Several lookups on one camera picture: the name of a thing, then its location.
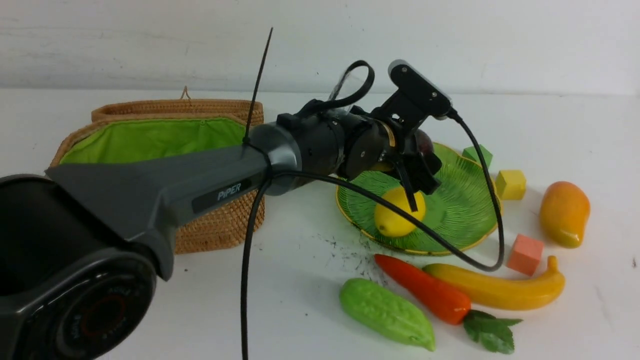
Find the lemon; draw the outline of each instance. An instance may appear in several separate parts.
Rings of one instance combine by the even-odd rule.
[[[424,215],[427,213],[427,206],[424,203],[424,197],[420,192],[416,192],[413,196],[415,197],[415,203],[418,207],[418,211],[416,212],[411,211],[409,200],[407,199],[402,186],[398,186],[397,188],[387,191],[382,195],[382,199],[389,201],[393,205],[416,218],[418,221],[422,221]],[[415,225],[381,204],[376,205],[373,217],[376,223],[376,228],[387,238],[399,238],[406,236],[415,230]]]

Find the woven basket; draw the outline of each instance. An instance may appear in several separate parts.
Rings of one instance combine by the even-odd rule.
[[[51,166],[60,163],[64,155],[75,144],[113,122],[153,119],[215,119],[234,120],[243,126],[249,114],[250,101],[191,99],[134,101],[110,104],[92,112],[92,123],[68,135],[62,141],[51,161]],[[255,103],[252,126],[264,123],[262,104]],[[257,191],[218,208],[181,227],[176,234],[175,253],[203,252],[228,249],[244,242],[249,212]],[[260,201],[254,231],[264,221],[264,199]]]

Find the black wire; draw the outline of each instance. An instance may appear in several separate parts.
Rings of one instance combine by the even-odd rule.
[[[301,111],[298,116],[299,117],[307,117],[309,115],[315,114],[315,113],[321,113],[323,111],[326,110],[331,110],[331,109],[337,109],[337,108],[342,108],[345,106],[349,106],[352,104],[355,104],[356,102],[360,101],[360,99],[362,99],[363,97],[365,97],[367,95],[367,93],[369,92],[369,90],[371,90],[371,87],[373,86],[373,82],[375,80],[376,77],[376,73],[375,71],[373,71],[373,68],[364,60],[358,60],[354,63],[352,63],[348,68],[347,71],[345,72],[345,74],[349,74],[352,70],[359,68],[359,67],[367,67],[367,79],[364,81],[364,83],[362,84],[362,86],[353,94],[343,98],[343,99],[339,99],[339,100],[329,100],[329,101],[324,101],[324,102],[319,102],[313,106],[309,106],[308,108],[304,109],[303,111]]]
[[[491,195],[491,202],[493,203],[493,210],[495,211],[495,220],[496,220],[496,223],[498,223],[498,260],[495,262],[495,265],[490,266],[487,269],[482,269],[482,268],[480,269],[485,270],[487,272],[493,272],[498,270],[502,266],[502,263],[504,262],[504,225],[502,224],[500,202],[498,201],[498,197],[495,194],[495,189],[493,188],[491,175],[489,174],[489,167],[486,165],[486,161],[484,160],[484,155],[480,149],[480,145],[478,144],[476,137],[471,132],[471,129],[469,129],[465,121],[462,120],[462,117],[458,115],[458,112],[455,109],[451,109],[447,114],[447,116],[455,120],[455,122],[457,122],[460,125],[460,127],[462,127],[462,130],[464,130],[467,133],[467,136],[469,137],[469,140],[471,140],[471,143],[473,144],[474,149],[476,150],[476,154],[480,159],[480,167],[483,170],[484,180],[486,181],[487,187],[489,187],[489,194]]]
[[[247,338],[247,320],[246,320],[246,294],[249,283],[249,256],[251,255],[251,242],[253,240],[253,228],[255,227],[255,218],[258,215],[260,200],[262,200],[267,189],[271,185],[271,180],[267,179],[258,189],[253,199],[249,219],[246,223],[246,236],[244,237],[244,251],[242,256],[242,272],[240,282],[240,329],[242,332],[242,358],[249,359],[249,342]]]
[[[267,188],[271,184],[271,181],[278,177],[282,177],[282,176],[302,177],[306,179],[318,180],[326,183],[335,184],[337,186],[342,186],[344,188],[347,188],[348,190],[359,193],[360,195],[367,197],[368,199],[371,199],[377,202],[378,204],[385,206],[388,209],[391,209],[394,213],[400,215],[405,220],[411,222],[418,229],[424,231],[426,234],[428,234],[430,237],[436,240],[436,242],[438,242],[442,247],[447,249],[449,252],[451,252],[455,256],[458,256],[460,259],[464,260],[468,264],[485,272],[496,271],[502,266],[502,263],[504,262],[504,227],[502,224],[502,215],[500,213],[500,204],[498,202],[498,198],[493,188],[491,175],[489,174],[489,170],[488,170],[488,167],[486,166],[484,156],[480,150],[480,145],[478,144],[476,137],[471,132],[471,129],[469,129],[469,127],[466,125],[463,119],[458,115],[458,112],[456,110],[452,109],[449,112],[448,116],[451,119],[455,120],[457,123],[459,123],[460,126],[463,128],[463,130],[467,133],[469,139],[471,139],[471,142],[473,143],[474,149],[477,152],[478,158],[480,159],[480,164],[483,170],[484,179],[486,181],[487,187],[489,189],[489,193],[491,195],[493,209],[495,210],[496,221],[498,223],[499,249],[498,249],[498,260],[496,260],[496,263],[492,266],[488,266],[478,262],[477,260],[466,255],[464,252],[462,252],[455,246],[451,245],[447,240],[443,239],[438,233],[436,233],[434,230],[432,230],[428,226],[424,225],[421,221],[417,220],[413,216],[409,215],[407,212],[393,205],[389,201],[382,199],[376,194],[368,190],[365,190],[357,185],[349,183],[345,180],[337,179],[335,177],[330,177],[330,176],[313,174],[310,172],[302,172],[302,171],[283,170],[283,171],[275,172],[270,178],[266,179],[265,182],[260,186],[253,200],[253,204],[249,214],[249,219],[247,221],[246,237],[244,240],[242,272],[241,272],[242,278],[241,278],[241,285],[240,285],[240,319],[241,319],[243,360],[249,359],[248,331],[247,331],[247,285],[248,285],[248,278],[249,278],[249,257],[251,254],[251,244],[253,239],[253,229],[255,227],[255,218],[258,213],[260,200],[262,200],[264,194],[266,193]]]
[[[414,218],[413,216],[409,215],[407,212],[403,211],[402,209],[398,208],[397,206],[393,205],[392,203],[390,203],[389,201],[382,199],[381,197],[377,196],[376,194],[365,190],[357,185],[354,185],[352,183],[349,183],[348,181],[342,180],[342,179],[337,179],[336,177],[330,177],[330,176],[324,176],[324,175],[318,175],[318,174],[311,174],[308,172],[300,172],[300,171],[280,171],[277,173],[273,174],[273,177],[280,177],[280,176],[294,176],[294,177],[304,177],[307,179],[313,179],[313,180],[318,180],[318,181],[324,181],[326,183],[331,183],[331,184],[335,184],[338,186],[342,186],[345,187],[353,192],[359,193],[360,195],[367,197],[368,199],[371,199],[375,202],[377,202],[378,204],[381,204],[382,206],[385,206],[388,209],[391,209],[394,213],[402,216],[404,219],[406,219],[407,221],[411,222],[413,225],[415,225],[418,229],[424,231],[425,233],[427,233],[429,236],[431,236],[432,238],[434,238],[434,240],[436,240],[440,245],[442,245],[445,249],[449,250],[451,253],[453,253],[454,255],[458,256],[459,258],[461,258],[462,260],[466,261],[467,263],[473,265],[474,267],[480,269],[480,270],[484,270],[486,272],[492,272],[492,271],[496,271],[497,269],[500,268],[500,266],[502,266],[502,258],[503,256],[498,256],[498,262],[493,265],[493,266],[487,266],[484,265],[482,263],[479,263],[478,261],[476,261],[475,259],[469,257],[468,255],[466,255],[464,252],[458,250],[458,248],[456,248],[455,246],[451,245],[447,240],[443,239],[440,235],[438,235],[438,233],[436,233],[434,230],[432,230],[430,227],[428,227],[427,225],[424,225],[420,220],[417,220],[416,218]],[[502,242],[502,246],[500,247],[500,252],[504,253],[504,241]]]
[[[344,73],[342,74],[342,77],[340,78],[340,81],[338,81],[337,85],[335,85],[335,88],[333,88],[333,91],[329,95],[329,101],[333,101],[333,100],[335,100],[336,97],[338,97],[338,95],[340,94],[340,91],[342,90],[342,86],[344,85],[344,82],[349,77],[349,74],[351,73],[351,71],[354,71],[358,67],[359,67],[358,61],[356,61],[356,62],[352,63],[344,71]]]

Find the green plate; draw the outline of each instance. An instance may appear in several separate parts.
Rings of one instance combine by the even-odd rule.
[[[434,151],[442,160],[436,177],[442,182],[438,190],[425,195],[427,213],[422,222],[460,250],[481,243],[497,227],[495,210],[480,164],[460,156],[455,150],[434,143]],[[368,171],[352,183],[382,196],[400,186],[400,182],[381,172]],[[432,237],[416,229],[400,238],[380,234],[373,220],[376,203],[351,190],[338,186],[336,200],[342,214],[373,241],[409,254],[441,256],[450,252]]]

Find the white wall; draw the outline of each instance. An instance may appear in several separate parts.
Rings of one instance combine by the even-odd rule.
[[[404,58],[451,92],[640,92],[639,0],[0,0],[0,86],[329,92]]]

